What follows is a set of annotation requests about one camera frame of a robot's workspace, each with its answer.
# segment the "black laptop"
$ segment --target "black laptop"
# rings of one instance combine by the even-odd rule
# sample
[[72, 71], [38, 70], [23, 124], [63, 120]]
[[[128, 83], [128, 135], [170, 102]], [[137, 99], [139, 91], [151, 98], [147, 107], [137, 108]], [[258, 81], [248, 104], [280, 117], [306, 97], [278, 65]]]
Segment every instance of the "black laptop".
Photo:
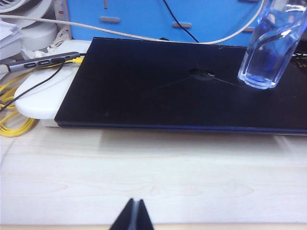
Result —
[[55, 121], [307, 134], [307, 76], [289, 64], [274, 89], [237, 78], [244, 47], [94, 38]]

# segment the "blue board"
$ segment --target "blue board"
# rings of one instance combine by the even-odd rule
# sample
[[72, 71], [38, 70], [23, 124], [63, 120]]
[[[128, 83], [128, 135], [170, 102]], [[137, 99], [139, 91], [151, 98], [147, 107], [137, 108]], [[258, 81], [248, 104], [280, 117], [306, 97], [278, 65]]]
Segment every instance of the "blue board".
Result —
[[[167, 2], [178, 21], [190, 24], [188, 30], [200, 42], [207, 42], [229, 36], [240, 29], [255, 14], [261, 1], [168, 0]], [[187, 33], [173, 26], [175, 20], [162, 0], [66, 0], [66, 3], [68, 18], [72, 22], [134, 35], [193, 42]], [[117, 22], [101, 21], [101, 18]], [[256, 25], [257, 21], [254, 21], [250, 27]], [[74, 39], [80, 40], [92, 40], [94, 36], [121, 37], [77, 26], [71, 27], [71, 35]], [[222, 44], [247, 46], [250, 36], [251, 32], [242, 32]]]

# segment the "cable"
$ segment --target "cable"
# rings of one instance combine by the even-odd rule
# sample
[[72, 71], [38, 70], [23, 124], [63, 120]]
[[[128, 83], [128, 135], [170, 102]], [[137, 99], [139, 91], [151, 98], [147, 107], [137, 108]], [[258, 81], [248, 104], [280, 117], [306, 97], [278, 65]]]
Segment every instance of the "cable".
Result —
[[[10, 86], [11, 84], [21, 80], [24, 76], [26, 76], [27, 74], [31, 73], [33, 71], [29, 71], [27, 73], [24, 73], [20, 76], [18, 76], [17, 78], [13, 79], [12, 81], [6, 83], [5, 85], [0, 86], [1, 90], [5, 90], [8, 86]], [[4, 92], [1, 94], [0, 96], [0, 101], [6, 103], [9, 100], [12, 100], [14, 98], [14, 94], [17, 90], [17, 88], [19, 87], [19, 85], [9, 89], [8, 91]], [[0, 135], [5, 136], [5, 137], [16, 137], [19, 135], [22, 135], [24, 133], [26, 133], [27, 131], [29, 131], [35, 124], [36, 124], [36, 120], [33, 118], [26, 118], [25, 122], [18, 128], [15, 129], [11, 129], [5, 126], [5, 123], [10, 120], [12, 117], [14, 117], [15, 115], [18, 115], [18, 111], [16, 110], [15, 105], [10, 105], [6, 107], [9, 110], [13, 110], [12, 113], [10, 113], [9, 115], [7, 115], [5, 118], [3, 118], [2, 120], [0, 120]]]
[[164, 2], [165, 6], [167, 7], [169, 13], [172, 15], [173, 19], [177, 22], [178, 26], [179, 26], [181, 29], [183, 29], [188, 35], [190, 35], [190, 37], [193, 38], [195, 42], [199, 43], [199, 41], [198, 41], [189, 31], [187, 31], [186, 28], [184, 28], [184, 27], [178, 22], [177, 18], [174, 16], [174, 14], [173, 14], [171, 8], [169, 7], [168, 3], [166, 2], [166, 0], [162, 0], [162, 1]]
[[60, 64], [60, 67], [57, 69], [57, 71], [55, 71], [49, 78], [47, 78], [46, 80], [44, 80], [44, 81], [42, 81], [42, 82], [36, 84], [35, 86], [32, 86], [30, 89], [24, 91], [23, 93], [19, 94], [17, 97], [15, 97], [14, 99], [12, 99], [10, 102], [8, 102], [7, 104], [5, 104], [5, 105], [0, 109], [0, 113], [1, 113], [4, 109], [6, 109], [8, 106], [10, 106], [13, 102], [15, 102], [16, 100], [18, 100], [19, 98], [21, 98], [23, 95], [25, 95], [26, 93], [30, 92], [32, 89], [34, 89], [34, 88], [40, 86], [41, 84], [44, 84], [45, 82], [49, 81], [49, 80], [52, 79], [54, 76], [56, 76], [56, 74], [57, 74], [58, 72], [60, 72], [60, 70], [63, 68], [63, 66], [64, 66], [64, 64], [65, 64], [64, 61], [65, 61], [65, 59], [63, 59], [63, 62]]
[[[261, 4], [260, 4], [259, 8], [257, 9], [256, 13], [254, 14], [254, 16], [241, 29], [237, 30], [236, 32], [234, 32], [233, 34], [231, 34], [227, 37], [224, 37], [224, 38], [221, 38], [221, 39], [218, 39], [218, 40], [215, 40], [215, 41], [210, 41], [210, 42], [199, 42], [199, 44], [205, 44], [205, 45], [217, 44], [217, 43], [224, 42], [224, 41], [226, 41], [230, 38], [237, 36], [239, 33], [244, 31], [258, 17], [258, 15], [259, 15], [262, 7], [263, 7], [264, 1], [265, 0], [261, 1]], [[75, 22], [61, 21], [61, 20], [52, 20], [52, 19], [45, 19], [45, 18], [33, 18], [33, 17], [25, 17], [25, 16], [17, 16], [17, 15], [3, 15], [3, 14], [0, 15], [0, 18], [23, 19], [23, 20], [30, 20], [30, 21], [37, 21], [37, 22], [75, 25], [75, 26], [81, 26], [81, 27], [85, 27], [85, 28], [89, 28], [89, 29], [103, 31], [103, 32], [110, 33], [110, 34], [115, 34], [115, 35], [120, 35], [120, 36], [125, 36], [125, 37], [131, 37], [131, 38], [141, 39], [141, 40], [146, 40], [146, 41], [176, 42], [176, 41], [167, 41], [167, 40], [160, 40], [160, 39], [156, 39], [156, 38], [127, 34], [127, 33], [122, 33], [122, 32], [118, 32], [118, 31], [103, 29], [103, 28], [100, 28], [100, 27], [97, 27], [97, 26], [86, 25], [86, 24], [75, 23]]]

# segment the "light wood grain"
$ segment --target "light wood grain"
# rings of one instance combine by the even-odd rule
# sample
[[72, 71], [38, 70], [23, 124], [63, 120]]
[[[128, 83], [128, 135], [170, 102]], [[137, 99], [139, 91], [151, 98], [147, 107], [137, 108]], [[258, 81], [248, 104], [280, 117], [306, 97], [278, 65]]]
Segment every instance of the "light wood grain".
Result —
[[[2, 226], [2, 230], [109, 230], [100, 226]], [[306, 230], [306, 224], [160, 224], [155, 230]]]
[[2, 224], [306, 223], [306, 194], [307, 137], [37, 126], [1, 165]]

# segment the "glass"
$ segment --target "glass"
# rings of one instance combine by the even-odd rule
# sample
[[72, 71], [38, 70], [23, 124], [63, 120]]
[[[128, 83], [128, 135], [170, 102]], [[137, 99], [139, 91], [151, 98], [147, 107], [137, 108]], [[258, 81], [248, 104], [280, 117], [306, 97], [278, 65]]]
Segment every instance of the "glass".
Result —
[[266, 0], [238, 77], [247, 85], [276, 87], [307, 26], [306, 0]]

